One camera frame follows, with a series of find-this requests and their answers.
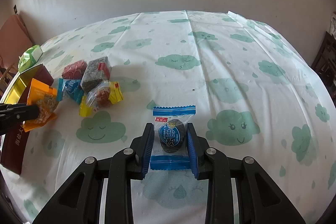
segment snack package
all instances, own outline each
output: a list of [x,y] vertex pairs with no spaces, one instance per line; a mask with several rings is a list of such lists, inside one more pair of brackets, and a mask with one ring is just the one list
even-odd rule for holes
[[152,170],[190,169],[186,148],[186,126],[196,106],[154,107]]
[[85,60],[79,60],[66,66],[62,72],[63,79],[82,79],[86,70],[87,63]]
[[25,132],[34,128],[42,127],[50,120],[57,118],[57,115],[54,113],[54,110],[58,105],[56,97],[57,89],[54,89],[34,78],[32,79],[27,105],[36,104],[39,107],[40,114],[36,119],[25,121],[23,123],[22,128]]
[[80,104],[84,95],[84,91],[82,90],[80,83],[81,80],[79,79],[68,80],[60,78],[58,80],[57,101],[60,102],[61,100],[63,100],[63,97],[68,95],[77,104]]
[[43,51],[39,45],[32,46],[26,50],[20,57],[19,64],[17,66],[20,73],[34,66],[38,59],[43,54]]
[[92,110],[98,111],[100,107],[114,105],[124,100],[118,82],[105,80],[91,90],[87,96],[83,96],[80,104],[79,115],[87,117]]
[[85,94],[88,94],[100,82],[109,80],[110,72],[111,66],[107,56],[90,61],[81,82]]

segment silver screw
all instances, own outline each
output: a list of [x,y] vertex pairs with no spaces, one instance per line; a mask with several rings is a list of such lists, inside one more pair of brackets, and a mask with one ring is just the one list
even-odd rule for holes
[[132,148],[126,148],[126,149],[124,149],[124,154],[125,155],[130,155],[132,153],[133,153],[133,149]]
[[216,153],[216,149],[210,147],[210,148],[207,149],[207,153],[210,154],[210,155],[213,155],[213,154]]
[[94,157],[87,157],[85,159],[85,163],[86,164],[91,164],[91,163],[94,163],[95,162],[95,158]]
[[252,163],[254,163],[254,158],[252,158],[252,157],[246,157],[246,158],[245,158],[245,162],[246,162],[247,164],[252,164]]

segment cloud print tablecloth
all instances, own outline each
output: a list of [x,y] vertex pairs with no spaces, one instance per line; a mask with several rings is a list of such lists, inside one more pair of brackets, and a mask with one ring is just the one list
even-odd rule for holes
[[[31,131],[21,177],[1,167],[30,221],[86,157],[111,157],[140,136],[154,106],[196,105],[197,134],[229,157],[254,157],[307,223],[335,195],[335,107],[295,49],[262,22],[231,12],[141,13],[63,33],[42,49],[39,63],[55,79],[72,62],[108,56],[125,99],[88,118],[63,100],[57,120]],[[204,223],[207,181],[190,170],[150,171],[132,186],[135,223]]]

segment yellow chinese character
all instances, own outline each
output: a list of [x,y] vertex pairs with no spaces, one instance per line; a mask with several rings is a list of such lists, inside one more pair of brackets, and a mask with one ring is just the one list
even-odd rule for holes
[[169,128],[174,128],[175,125],[176,125],[176,122],[169,122],[169,123],[168,123],[168,127],[169,127]]

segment yellow candy wrapper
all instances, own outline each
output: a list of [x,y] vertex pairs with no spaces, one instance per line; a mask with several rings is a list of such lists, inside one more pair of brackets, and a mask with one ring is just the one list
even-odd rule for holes
[[102,81],[87,96],[83,96],[79,106],[79,115],[82,117],[90,116],[92,110],[98,111],[100,107],[114,105],[122,100],[124,100],[124,97],[118,82]]
[[27,99],[27,105],[37,105],[40,110],[39,116],[34,120],[25,121],[23,123],[23,130],[25,132],[31,131],[34,128],[42,127],[50,120],[56,119],[57,115],[54,113],[58,105],[57,89],[49,87],[36,79],[32,79]]

